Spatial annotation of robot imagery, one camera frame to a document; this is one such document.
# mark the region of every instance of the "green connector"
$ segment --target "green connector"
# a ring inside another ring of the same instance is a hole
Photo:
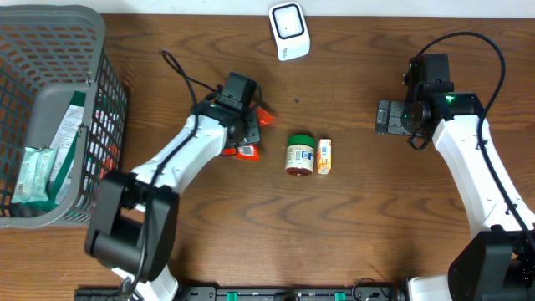
[[[227,293],[227,301],[237,301],[237,293]]]
[[[334,301],[345,301],[345,293],[335,293]]]

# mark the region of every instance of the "jar lid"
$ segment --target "jar lid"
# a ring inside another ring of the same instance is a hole
[[[290,136],[290,139],[288,139],[288,146],[296,145],[296,144],[302,144],[302,145],[308,145],[312,148],[314,148],[314,138],[312,138],[309,135],[292,135]]]

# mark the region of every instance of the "jar label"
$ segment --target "jar label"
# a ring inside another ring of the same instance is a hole
[[[308,145],[292,145],[286,152],[286,169],[304,168],[314,170],[314,149]]]

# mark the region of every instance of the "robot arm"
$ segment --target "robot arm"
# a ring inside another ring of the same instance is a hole
[[[213,157],[221,154],[227,141],[227,128],[223,127],[218,120],[205,115],[199,115],[197,133],[193,139],[169,160],[161,175],[158,177],[155,187],[169,187],[173,192],[181,195],[199,170]],[[141,166],[137,166],[132,173],[137,176],[139,182],[150,183],[155,169],[169,153],[171,153],[193,130],[195,116],[190,115],[181,132],[166,145],[154,158]],[[136,210],[145,211],[145,206],[138,204]],[[112,272],[121,278],[134,279],[132,273],[122,268],[112,268]],[[172,300],[178,289],[178,281],[172,276],[169,268],[165,267],[153,281],[138,283],[137,293],[144,300]]]
[[[454,93],[447,55],[424,54],[410,61],[404,84],[404,104],[381,101],[376,131],[410,135],[409,144],[422,151],[429,142],[446,161],[470,223],[472,241],[451,264],[447,274],[412,278],[411,301],[529,300],[535,297],[532,249],[519,221],[489,171],[480,147],[485,147],[494,171],[512,200],[520,220],[532,235],[535,215],[527,208],[492,143],[489,124],[473,93]],[[417,146],[415,141],[424,142]]]
[[[181,132],[155,157],[130,174],[111,171],[100,182],[85,251],[123,279],[133,279],[138,273],[135,294],[139,298],[174,298],[178,282],[166,264],[175,241],[179,195],[224,148],[260,141],[256,110],[250,108],[256,88],[256,82],[230,73],[215,101],[195,105]],[[195,126],[196,134],[191,136]],[[162,162],[166,164],[151,185]],[[122,214],[133,208],[144,212],[147,198],[150,210],[142,223]],[[147,242],[141,235],[145,228]],[[143,268],[141,258],[145,258]]]
[[[442,120],[433,135],[433,143],[446,161],[457,189],[461,194],[470,224],[471,237],[476,238],[480,232],[490,232],[494,227],[502,227],[503,230],[511,233],[520,232],[520,226],[514,217],[509,214],[507,205],[503,201],[503,196],[497,189],[482,158],[481,151],[476,147],[478,120],[479,118],[476,115],[460,115],[456,116],[454,120]],[[483,137],[487,140],[485,147],[491,157],[494,168],[507,189],[508,195],[517,205],[517,211],[523,221],[530,230],[533,230],[535,215],[527,208],[526,203],[518,195],[512,184],[496,152],[496,148],[492,144],[489,124],[486,121],[483,125]],[[505,254],[504,258],[503,262],[508,262],[510,254]],[[498,263],[500,259],[489,258],[488,262]],[[487,273],[499,274],[497,270],[487,271]],[[410,300],[452,301],[448,276],[448,273],[444,273],[431,277],[412,278],[408,282]],[[497,288],[500,288],[504,282],[503,279],[500,279],[500,281],[496,285]]]

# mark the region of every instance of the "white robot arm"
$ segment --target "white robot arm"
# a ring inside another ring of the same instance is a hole
[[[227,142],[227,128],[223,127],[218,120],[205,115],[199,115],[199,124],[196,135],[167,162],[161,175],[158,177],[155,187],[170,187],[175,193],[181,195],[199,170],[213,157],[221,154]],[[132,170],[136,174],[136,180],[150,183],[156,167],[191,133],[195,124],[195,116],[190,115],[181,132],[166,145],[154,158]],[[138,204],[136,208],[144,212],[145,206]],[[113,268],[112,271],[121,278],[134,280],[134,274],[128,273],[121,268]],[[158,278],[146,283],[138,283],[137,293],[144,300],[171,301],[178,289],[178,281],[172,276],[167,266],[161,271]]]
[[[499,225],[508,232],[521,231],[514,217],[508,212],[503,196],[491,177],[482,153],[477,147],[476,115],[460,115],[454,120],[442,120],[433,135],[435,148],[446,161],[457,189],[461,194],[470,224],[471,237],[479,232],[491,231]],[[517,205],[517,211],[530,230],[533,230],[535,214],[518,195],[496,152],[489,132],[489,124],[483,125],[485,147],[507,194]],[[412,278],[408,283],[411,301],[451,301],[447,274]]]
[[[171,67],[191,89],[193,79],[172,56],[171,60],[175,62]],[[130,174],[111,171],[100,182],[85,251],[127,280],[121,286],[124,295],[144,300],[174,298],[178,282],[166,264],[175,241],[179,195],[224,148],[260,141],[256,106],[251,106],[256,89],[260,90],[256,82],[235,73],[229,74],[225,87],[199,104],[191,89],[192,115],[180,133]],[[144,212],[145,220],[139,223],[124,217],[123,208]]]

